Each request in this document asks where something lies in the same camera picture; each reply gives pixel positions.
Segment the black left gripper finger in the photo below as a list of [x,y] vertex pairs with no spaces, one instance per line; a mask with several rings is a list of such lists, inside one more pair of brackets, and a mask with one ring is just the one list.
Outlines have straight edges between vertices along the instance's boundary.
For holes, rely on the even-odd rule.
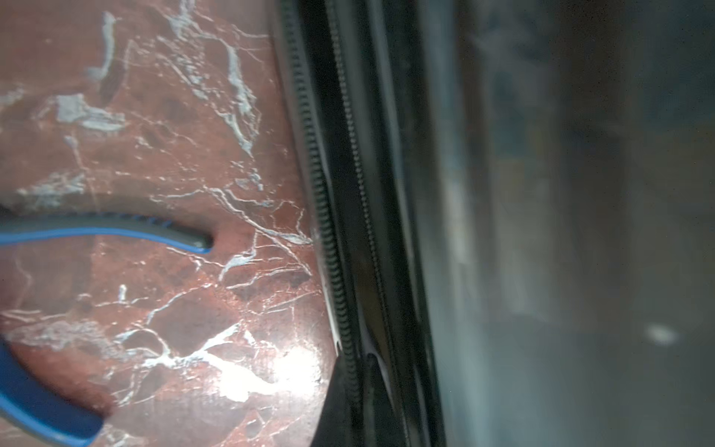
[[311,447],[361,446],[361,414],[349,401],[344,365],[335,365]]

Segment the silver space-print hard suitcase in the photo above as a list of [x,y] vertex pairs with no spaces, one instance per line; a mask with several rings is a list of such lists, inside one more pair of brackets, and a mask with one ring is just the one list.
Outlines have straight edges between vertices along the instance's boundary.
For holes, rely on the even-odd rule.
[[711,1],[276,1],[361,446],[714,443]]

